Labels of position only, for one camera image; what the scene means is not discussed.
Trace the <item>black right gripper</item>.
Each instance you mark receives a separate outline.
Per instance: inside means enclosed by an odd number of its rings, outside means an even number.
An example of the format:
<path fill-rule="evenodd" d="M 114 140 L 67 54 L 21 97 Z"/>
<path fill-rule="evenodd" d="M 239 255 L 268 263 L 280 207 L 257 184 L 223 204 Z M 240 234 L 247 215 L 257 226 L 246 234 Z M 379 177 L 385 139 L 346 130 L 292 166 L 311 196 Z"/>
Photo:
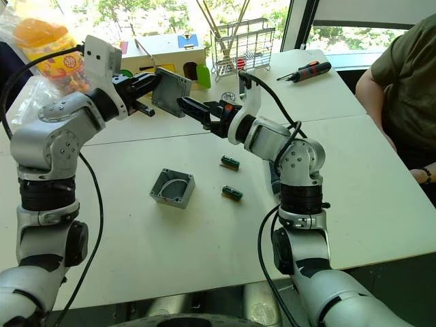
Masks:
<path fill-rule="evenodd" d="M 202 123 L 203 128 L 220 138 L 228 137 L 230 124 L 242 108 L 241 105 L 233 104 L 223 99 L 220 99 L 218 102 L 204 102 L 204 104 L 190 97 L 179 97 L 176 101 L 185 114 L 197 121 L 205 121 Z M 209 121 L 210 114 L 219 120 Z"/>

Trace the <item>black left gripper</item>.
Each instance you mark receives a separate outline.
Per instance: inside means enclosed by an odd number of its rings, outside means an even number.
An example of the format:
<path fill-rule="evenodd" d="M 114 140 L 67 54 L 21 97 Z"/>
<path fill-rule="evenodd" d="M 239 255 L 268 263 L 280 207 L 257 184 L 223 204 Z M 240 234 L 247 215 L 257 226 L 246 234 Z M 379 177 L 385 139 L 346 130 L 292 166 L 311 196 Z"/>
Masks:
<path fill-rule="evenodd" d="M 155 115 L 155 110 L 139 102 L 138 99 L 156 89 L 160 81 L 160 74 L 148 72 L 132 77 L 119 74 L 112 78 L 112 83 L 126 105 L 128 113 L 141 112 L 149 117 Z"/>

